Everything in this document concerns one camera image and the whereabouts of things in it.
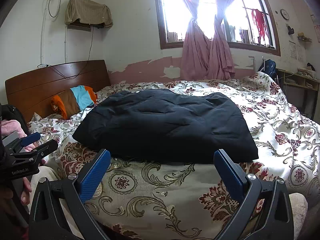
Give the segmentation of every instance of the wall clock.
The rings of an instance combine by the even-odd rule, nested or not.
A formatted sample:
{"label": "wall clock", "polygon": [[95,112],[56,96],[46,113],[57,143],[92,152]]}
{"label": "wall clock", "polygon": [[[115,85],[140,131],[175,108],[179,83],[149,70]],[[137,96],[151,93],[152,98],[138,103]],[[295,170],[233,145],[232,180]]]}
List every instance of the wall clock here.
{"label": "wall clock", "polygon": [[281,9],[280,14],[285,20],[289,20],[289,14],[287,13],[287,11],[285,9]]}

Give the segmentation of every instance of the window frame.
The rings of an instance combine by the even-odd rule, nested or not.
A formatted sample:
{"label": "window frame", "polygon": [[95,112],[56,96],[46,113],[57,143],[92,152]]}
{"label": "window frame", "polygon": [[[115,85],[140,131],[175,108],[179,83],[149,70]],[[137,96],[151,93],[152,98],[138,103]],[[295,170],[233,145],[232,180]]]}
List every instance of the window frame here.
{"label": "window frame", "polygon": [[[276,22],[272,14],[272,10],[270,7],[270,4],[268,0],[261,0],[260,3],[264,3],[267,13],[270,17],[271,27],[273,31],[274,39],[272,39],[276,49],[270,49],[263,46],[253,45],[253,44],[245,44],[245,43],[239,43],[239,42],[228,42],[230,48],[236,48],[236,49],[247,49],[247,50],[254,50],[264,53],[269,53],[277,56],[281,56],[280,51],[280,43],[279,43],[279,36],[278,31],[276,28]],[[163,14],[163,8],[162,8],[162,0],[156,0],[156,12],[157,12],[157,19],[158,19],[158,28],[159,28],[159,39],[160,39],[160,48],[161,49],[172,49],[172,48],[182,48],[183,47],[183,41],[177,41],[177,42],[167,42],[166,39],[166,30],[165,30],[165,22],[164,22],[164,14]]]}

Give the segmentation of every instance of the blue and brown garment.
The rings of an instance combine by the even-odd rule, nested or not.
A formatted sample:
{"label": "blue and brown garment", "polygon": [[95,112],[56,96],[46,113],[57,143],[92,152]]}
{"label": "blue and brown garment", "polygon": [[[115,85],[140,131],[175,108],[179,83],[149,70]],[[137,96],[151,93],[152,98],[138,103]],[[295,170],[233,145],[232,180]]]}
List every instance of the blue and brown garment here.
{"label": "blue and brown garment", "polygon": [[77,86],[67,89],[51,99],[52,109],[61,114],[63,119],[69,119],[88,106],[97,103],[97,95],[91,87]]}

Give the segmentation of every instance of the silver screw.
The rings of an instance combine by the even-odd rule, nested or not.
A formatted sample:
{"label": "silver screw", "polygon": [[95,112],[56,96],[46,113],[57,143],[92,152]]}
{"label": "silver screw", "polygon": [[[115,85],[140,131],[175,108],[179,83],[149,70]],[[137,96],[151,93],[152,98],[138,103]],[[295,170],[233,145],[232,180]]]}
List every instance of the silver screw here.
{"label": "silver screw", "polygon": [[77,174],[75,174],[75,173],[71,173],[71,174],[69,174],[68,175],[68,179],[75,179],[77,177]]}
{"label": "silver screw", "polygon": [[250,179],[250,180],[255,180],[257,177],[256,177],[256,175],[254,175],[254,174],[252,174],[252,173],[249,173],[248,175],[248,178]]}
{"label": "silver screw", "polygon": [[47,179],[46,177],[41,177],[41,178],[39,179],[39,182],[40,182],[40,183],[44,183],[44,182],[46,181],[46,179]]}
{"label": "silver screw", "polygon": [[278,178],[277,182],[280,183],[280,184],[284,184],[284,180],[282,178]]}

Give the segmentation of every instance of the blue backpack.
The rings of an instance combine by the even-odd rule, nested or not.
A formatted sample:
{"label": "blue backpack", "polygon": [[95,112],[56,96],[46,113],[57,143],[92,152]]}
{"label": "blue backpack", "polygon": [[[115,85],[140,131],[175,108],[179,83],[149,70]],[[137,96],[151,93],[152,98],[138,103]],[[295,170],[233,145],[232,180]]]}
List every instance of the blue backpack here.
{"label": "blue backpack", "polygon": [[274,79],[277,76],[277,74],[276,74],[276,65],[277,64],[273,60],[268,59],[268,60],[266,60],[265,63],[262,63],[262,65],[261,65],[261,67],[259,68],[258,71],[266,73],[272,79]]}

